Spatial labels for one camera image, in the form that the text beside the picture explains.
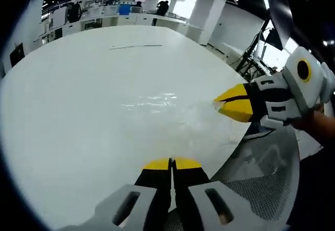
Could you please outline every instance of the black circle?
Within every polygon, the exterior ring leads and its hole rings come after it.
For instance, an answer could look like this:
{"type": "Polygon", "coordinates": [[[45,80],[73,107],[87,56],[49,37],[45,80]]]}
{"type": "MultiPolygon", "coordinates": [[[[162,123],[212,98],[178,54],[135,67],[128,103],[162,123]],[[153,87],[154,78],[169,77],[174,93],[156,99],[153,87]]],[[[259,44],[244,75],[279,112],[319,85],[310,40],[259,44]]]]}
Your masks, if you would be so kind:
{"type": "Polygon", "coordinates": [[[300,61],[298,63],[298,75],[303,80],[308,79],[309,69],[308,69],[308,65],[305,61],[300,61]]]}

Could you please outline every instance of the white table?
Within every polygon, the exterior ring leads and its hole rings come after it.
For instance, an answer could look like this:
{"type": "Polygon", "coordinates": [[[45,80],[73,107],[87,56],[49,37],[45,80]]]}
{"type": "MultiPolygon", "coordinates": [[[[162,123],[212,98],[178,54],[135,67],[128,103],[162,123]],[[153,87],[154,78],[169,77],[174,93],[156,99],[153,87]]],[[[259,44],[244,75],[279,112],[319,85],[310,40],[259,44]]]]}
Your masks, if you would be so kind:
{"type": "Polygon", "coordinates": [[[113,191],[133,184],[150,160],[194,158],[212,177],[249,124],[218,114],[211,102],[243,81],[168,28],[118,26],[66,36],[5,76],[4,156],[48,226],[79,224],[113,191]]]}
{"type": "MultiPolygon", "coordinates": [[[[151,15],[151,14],[135,14],[131,13],[129,15],[101,15],[97,17],[83,16],[79,21],[75,23],[67,22],[64,26],[62,26],[62,34],[63,37],[67,35],[71,35],[77,32],[80,32],[84,28],[84,24],[87,21],[97,21],[98,19],[102,19],[102,27],[108,26],[122,26],[122,25],[147,25],[151,26],[153,19],[158,19],[157,26],[160,27],[169,27],[179,33],[188,36],[193,39],[195,42],[198,42],[203,29],[198,28],[194,25],[187,24],[185,21],[167,17],[167,16],[159,16],[159,15],[151,15]]],[[[50,35],[49,41],[54,40],[54,31],[56,29],[51,29],[48,32],[40,35],[36,40],[33,41],[32,48],[36,50],[38,47],[42,46],[42,39],[46,38],[47,35],[50,35]]]]}

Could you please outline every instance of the white cabinet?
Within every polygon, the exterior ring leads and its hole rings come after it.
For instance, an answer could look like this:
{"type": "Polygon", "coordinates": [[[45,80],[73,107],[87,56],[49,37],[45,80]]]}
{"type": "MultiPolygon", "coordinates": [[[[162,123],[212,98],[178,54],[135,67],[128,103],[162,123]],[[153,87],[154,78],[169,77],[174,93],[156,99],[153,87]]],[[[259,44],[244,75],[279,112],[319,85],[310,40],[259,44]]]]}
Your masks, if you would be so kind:
{"type": "Polygon", "coordinates": [[[42,21],[38,26],[38,34],[37,36],[44,35],[47,32],[47,21],[42,21]]]}
{"type": "Polygon", "coordinates": [[[127,15],[127,16],[119,16],[117,19],[117,25],[135,25],[136,24],[136,16],[135,15],[127,15]]]}
{"type": "Polygon", "coordinates": [[[180,23],[177,29],[177,32],[181,33],[182,35],[186,36],[188,31],[188,24],[180,23]]]}
{"type": "Polygon", "coordinates": [[[99,17],[103,13],[103,7],[94,6],[94,7],[91,7],[88,11],[89,11],[90,18],[99,17]]]}
{"type": "Polygon", "coordinates": [[[59,28],[66,23],[65,15],[67,9],[67,7],[61,7],[53,12],[53,29],[59,28]]]}
{"type": "Polygon", "coordinates": [[[37,40],[33,41],[30,45],[30,52],[38,49],[39,47],[42,47],[42,38],[38,38],[37,40]]]}
{"type": "Polygon", "coordinates": [[[202,29],[189,26],[186,37],[195,41],[196,43],[200,43],[200,36],[201,36],[202,32],[203,32],[202,29]]]}
{"type": "Polygon", "coordinates": [[[150,15],[138,15],[137,20],[136,20],[136,25],[151,26],[152,20],[153,18],[150,15]]]}
{"type": "Polygon", "coordinates": [[[107,17],[103,18],[103,24],[102,27],[112,27],[117,26],[118,17],[107,17]]]}
{"type": "Polygon", "coordinates": [[[177,21],[166,20],[166,19],[162,18],[162,19],[157,19],[156,26],[171,28],[172,30],[177,31],[179,24],[180,23],[177,22],[177,21]]]}
{"type": "Polygon", "coordinates": [[[117,15],[118,12],[119,12],[119,6],[106,6],[105,11],[104,11],[104,15],[105,16],[117,15]]]}
{"type": "Polygon", "coordinates": [[[81,31],[81,23],[70,23],[63,26],[63,36],[68,36],[81,31]]]}

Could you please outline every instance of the black line on table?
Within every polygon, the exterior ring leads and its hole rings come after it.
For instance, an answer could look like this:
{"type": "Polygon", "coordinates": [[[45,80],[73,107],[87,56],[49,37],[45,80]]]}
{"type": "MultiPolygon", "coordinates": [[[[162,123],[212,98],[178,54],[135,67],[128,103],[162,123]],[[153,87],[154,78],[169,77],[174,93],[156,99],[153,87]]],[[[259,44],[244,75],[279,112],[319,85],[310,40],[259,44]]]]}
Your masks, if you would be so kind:
{"type": "Polygon", "coordinates": [[[126,47],[119,47],[119,48],[110,48],[110,50],[114,49],[128,49],[128,48],[140,48],[140,47],[161,47],[163,45],[138,45],[138,46],[126,46],[126,47]]]}

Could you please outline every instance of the round white table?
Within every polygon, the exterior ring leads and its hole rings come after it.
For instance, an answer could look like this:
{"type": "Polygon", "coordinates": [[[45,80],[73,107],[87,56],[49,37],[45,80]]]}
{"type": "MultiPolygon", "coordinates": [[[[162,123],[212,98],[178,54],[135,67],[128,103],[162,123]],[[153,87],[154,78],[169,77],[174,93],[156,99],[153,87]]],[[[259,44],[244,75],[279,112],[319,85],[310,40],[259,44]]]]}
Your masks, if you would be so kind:
{"type": "Polygon", "coordinates": [[[80,224],[142,167],[198,160],[209,177],[249,124],[212,100],[244,79],[168,28],[79,32],[22,59],[1,86],[1,137],[12,178],[50,228],[80,224]]]}

